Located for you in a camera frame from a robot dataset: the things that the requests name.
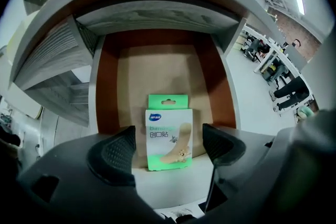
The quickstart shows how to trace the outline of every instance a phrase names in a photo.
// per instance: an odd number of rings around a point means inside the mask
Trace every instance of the bandage illustration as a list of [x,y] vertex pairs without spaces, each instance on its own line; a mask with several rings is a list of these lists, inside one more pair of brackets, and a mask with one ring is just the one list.
[[192,125],[190,123],[182,123],[180,125],[180,133],[174,148],[166,155],[160,158],[163,163],[185,162],[186,157],[190,155],[188,142],[190,140]]

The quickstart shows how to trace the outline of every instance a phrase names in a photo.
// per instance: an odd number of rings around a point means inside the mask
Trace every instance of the black trousers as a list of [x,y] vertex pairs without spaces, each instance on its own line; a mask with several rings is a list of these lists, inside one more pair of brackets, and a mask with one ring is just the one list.
[[290,83],[283,86],[281,89],[275,91],[274,95],[276,98],[281,98],[293,92],[295,92],[295,94],[293,94],[293,96],[289,100],[281,104],[278,104],[279,109],[288,108],[289,106],[301,102],[302,100],[308,97],[309,90],[304,81],[300,77],[293,79]]

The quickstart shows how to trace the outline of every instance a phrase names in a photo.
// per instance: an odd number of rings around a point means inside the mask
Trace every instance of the brand logo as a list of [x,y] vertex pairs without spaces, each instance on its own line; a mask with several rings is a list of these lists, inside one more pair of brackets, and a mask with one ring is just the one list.
[[161,118],[161,115],[160,115],[160,114],[151,114],[151,115],[149,116],[149,120],[150,120],[150,121],[158,121],[160,118]]

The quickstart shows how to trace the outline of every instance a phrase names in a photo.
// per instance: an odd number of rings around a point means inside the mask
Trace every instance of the band-aid box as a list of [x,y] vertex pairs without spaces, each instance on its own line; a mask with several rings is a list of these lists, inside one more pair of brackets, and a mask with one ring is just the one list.
[[146,110],[149,170],[188,167],[192,163],[193,111],[188,96],[150,94]]

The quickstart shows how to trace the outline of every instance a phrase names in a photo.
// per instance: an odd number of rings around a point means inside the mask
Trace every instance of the floor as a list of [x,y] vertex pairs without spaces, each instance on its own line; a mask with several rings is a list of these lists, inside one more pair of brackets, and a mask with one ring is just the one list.
[[44,154],[63,142],[90,135],[88,127],[70,122],[47,109],[43,110],[41,122]]
[[250,61],[237,49],[230,51],[226,61],[236,89],[241,130],[277,135],[281,129],[295,126],[293,112],[286,112],[280,116],[273,111],[274,104],[268,91],[276,88],[270,87],[261,73],[253,72],[259,64],[258,61]]

